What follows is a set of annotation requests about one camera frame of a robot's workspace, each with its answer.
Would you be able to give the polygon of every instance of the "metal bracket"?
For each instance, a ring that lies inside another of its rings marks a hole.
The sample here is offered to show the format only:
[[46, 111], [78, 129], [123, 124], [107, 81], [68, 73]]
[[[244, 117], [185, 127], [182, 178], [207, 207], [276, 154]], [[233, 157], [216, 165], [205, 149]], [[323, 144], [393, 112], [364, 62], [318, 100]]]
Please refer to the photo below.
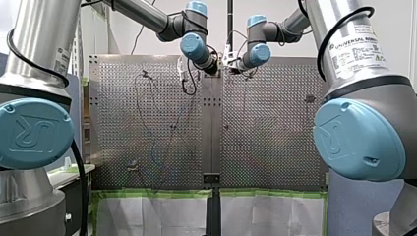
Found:
[[203, 73], [203, 78], [221, 78], [221, 70], [218, 70], [217, 73], [215, 73], [215, 75]]
[[219, 184], [220, 174], [219, 173], [205, 173], [204, 182], [205, 184]]

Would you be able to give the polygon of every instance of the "metal stand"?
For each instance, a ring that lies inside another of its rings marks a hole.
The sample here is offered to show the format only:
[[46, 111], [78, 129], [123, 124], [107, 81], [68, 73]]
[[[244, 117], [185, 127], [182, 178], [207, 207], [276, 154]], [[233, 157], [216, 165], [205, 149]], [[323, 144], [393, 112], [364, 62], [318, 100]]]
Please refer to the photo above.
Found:
[[391, 212], [375, 216], [373, 236], [403, 236], [417, 226], [417, 187], [405, 182]]

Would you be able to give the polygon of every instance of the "white cloth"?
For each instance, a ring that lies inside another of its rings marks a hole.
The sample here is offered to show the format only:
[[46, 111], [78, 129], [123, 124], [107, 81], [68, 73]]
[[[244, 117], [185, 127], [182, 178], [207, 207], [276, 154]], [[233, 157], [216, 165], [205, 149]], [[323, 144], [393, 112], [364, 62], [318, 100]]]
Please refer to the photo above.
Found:
[[202, 236], [207, 199], [103, 199], [98, 236]]
[[223, 236], [322, 236], [325, 199], [221, 197]]

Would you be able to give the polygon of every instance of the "black cable sleeve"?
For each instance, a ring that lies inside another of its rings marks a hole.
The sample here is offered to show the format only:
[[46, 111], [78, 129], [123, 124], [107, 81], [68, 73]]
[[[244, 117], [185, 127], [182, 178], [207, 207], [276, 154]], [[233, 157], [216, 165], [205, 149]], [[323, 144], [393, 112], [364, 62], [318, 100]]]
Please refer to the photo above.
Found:
[[28, 59], [27, 57], [25, 57], [20, 51], [19, 49], [16, 47], [15, 43], [13, 42], [13, 33], [15, 32], [15, 29], [11, 29], [9, 31], [9, 33], [7, 34], [7, 46], [9, 47], [10, 51], [19, 59], [21, 59], [23, 62], [27, 63], [28, 65], [36, 68], [39, 71], [48, 73], [54, 77], [57, 77], [59, 79], [62, 80], [62, 82], [64, 83], [65, 87], [68, 86], [69, 82], [67, 80], [67, 78], [61, 74], [59, 74], [56, 71], [47, 69], [45, 67], [42, 67], [40, 65], [37, 65], [36, 63], [32, 62], [30, 59]]
[[80, 173], [81, 183], [81, 227], [80, 236], [87, 236], [88, 231], [88, 217], [89, 217], [89, 196], [88, 196], [88, 183], [86, 171], [84, 169], [83, 158], [80, 155], [77, 143], [75, 140], [71, 143], [71, 150], [74, 153], [74, 157], [77, 162], [77, 167]]

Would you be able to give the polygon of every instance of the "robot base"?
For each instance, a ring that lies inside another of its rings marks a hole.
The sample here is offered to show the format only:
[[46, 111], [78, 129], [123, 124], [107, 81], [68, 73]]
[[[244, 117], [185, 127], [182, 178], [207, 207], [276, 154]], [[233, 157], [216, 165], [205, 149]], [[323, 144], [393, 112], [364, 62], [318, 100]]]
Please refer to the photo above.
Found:
[[0, 218], [3, 236], [64, 236], [65, 195], [54, 191], [51, 203], [6, 218]]
[[391, 212], [375, 216], [373, 236], [403, 236], [417, 226], [417, 187], [404, 183]]

